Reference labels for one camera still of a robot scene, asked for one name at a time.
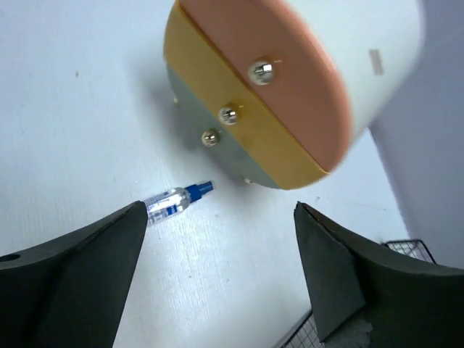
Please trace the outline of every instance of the wire mesh basket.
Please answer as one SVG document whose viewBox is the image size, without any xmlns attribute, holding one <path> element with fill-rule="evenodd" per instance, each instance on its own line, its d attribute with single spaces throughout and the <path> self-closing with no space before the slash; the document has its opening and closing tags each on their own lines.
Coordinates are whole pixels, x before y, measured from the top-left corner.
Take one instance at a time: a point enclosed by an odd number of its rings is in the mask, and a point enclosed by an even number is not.
<svg viewBox="0 0 464 348">
<path fill-rule="evenodd" d="M 388 241 L 382 245 L 414 259 L 436 263 L 427 246 L 420 239 Z M 280 348 L 324 348 L 324 343 L 319 342 L 312 310 Z"/>
</svg>

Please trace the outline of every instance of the pink top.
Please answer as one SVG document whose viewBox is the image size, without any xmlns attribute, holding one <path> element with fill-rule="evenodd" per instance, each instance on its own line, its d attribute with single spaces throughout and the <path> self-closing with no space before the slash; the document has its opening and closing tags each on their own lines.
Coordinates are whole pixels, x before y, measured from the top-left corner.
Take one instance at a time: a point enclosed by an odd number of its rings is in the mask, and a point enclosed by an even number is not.
<svg viewBox="0 0 464 348">
<path fill-rule="evenodd" d="M 350 143 L 351 109 L 335 65 L 298 14 L 284 0 L 179 1 L 312 158 L 332 170 Z M 275 70 L 266 86 L 248 78 L 261 59 Z"/>
</svg>

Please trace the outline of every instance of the silver screw head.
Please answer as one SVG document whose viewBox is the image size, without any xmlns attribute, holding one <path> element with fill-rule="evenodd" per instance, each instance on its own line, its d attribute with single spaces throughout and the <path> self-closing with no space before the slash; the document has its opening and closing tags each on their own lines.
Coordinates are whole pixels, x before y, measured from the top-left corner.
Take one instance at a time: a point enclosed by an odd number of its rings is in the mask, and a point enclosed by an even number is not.
<svg viewBox="0 0 464 348">
<path fill-rule="evenodd" d="M 267 85 L 274 77 L 273 65 L 265 60 L 255 62 L 248 69 L 248 77 L 255 85 Z"/>
<path fill-rule="evenodd" d="M 219 134 L 214 129 L 208 129 L 202 134 L 202 143 L 206 147 L 212 147 L 219 143 Z"/>
<path fill-rule="evenodd" d="M 224 125 L 235 125 L 239 120 L 239 114 L 231 107 L 223 107 L 217 114 L 219 121 Z"/>
</svg>

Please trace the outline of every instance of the clear plastic bottle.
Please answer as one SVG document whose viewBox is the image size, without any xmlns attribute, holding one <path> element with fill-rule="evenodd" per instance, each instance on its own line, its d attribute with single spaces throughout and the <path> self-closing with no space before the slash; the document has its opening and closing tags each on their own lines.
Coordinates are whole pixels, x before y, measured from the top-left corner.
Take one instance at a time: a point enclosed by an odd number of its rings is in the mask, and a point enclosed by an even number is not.
<svg viewBox="0 0 464 348">
<path fill-rule="evenodd" d="M 144 200 L 148 213 L 148 226 L 187 209 L 190 204 L 201 199 L 214 189 L 212 181 L 176 187 Z"/>
</svg>

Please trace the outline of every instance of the white wall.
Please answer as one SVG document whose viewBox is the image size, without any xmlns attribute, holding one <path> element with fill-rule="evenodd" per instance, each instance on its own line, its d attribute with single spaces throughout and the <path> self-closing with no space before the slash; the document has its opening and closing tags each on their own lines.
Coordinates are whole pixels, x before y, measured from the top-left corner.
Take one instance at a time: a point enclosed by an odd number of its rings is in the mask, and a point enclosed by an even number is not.
<svg viewBox="0 0 464 348">
<path fill-rule="evenodd" d="M 424 7 L 422 61 L 371 131 L 411 236 L 464 268 L 464 1 Z"/>
</svg>

